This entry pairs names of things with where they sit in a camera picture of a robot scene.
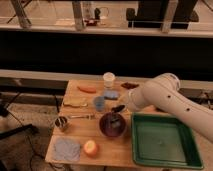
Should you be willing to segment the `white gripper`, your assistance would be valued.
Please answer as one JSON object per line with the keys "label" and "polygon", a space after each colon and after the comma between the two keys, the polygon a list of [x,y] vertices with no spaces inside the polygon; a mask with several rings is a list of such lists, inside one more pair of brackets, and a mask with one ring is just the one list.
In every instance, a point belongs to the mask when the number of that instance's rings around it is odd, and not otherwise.
{"label": "white gripper", "polygon": [[114,113],[121,112],[125,107],[131,112],[139,111],[139,108],[134,104],[131,95],[132,91],[127,91],[122,97],[122,102],[124,105],[113,107],[111,111]]}

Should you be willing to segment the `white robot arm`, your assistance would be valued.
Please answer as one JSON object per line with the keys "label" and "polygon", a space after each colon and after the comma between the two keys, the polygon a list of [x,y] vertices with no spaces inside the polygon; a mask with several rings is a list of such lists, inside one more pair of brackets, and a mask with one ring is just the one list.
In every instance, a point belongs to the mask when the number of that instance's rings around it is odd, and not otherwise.
{"label": "white robot arm", "polygon": [[179,78],[172,73],[164,73],[124,92],[119,104],[131,112],[154,105],[213,143],[213,110],[187,99],[179,93],[179,89]]}

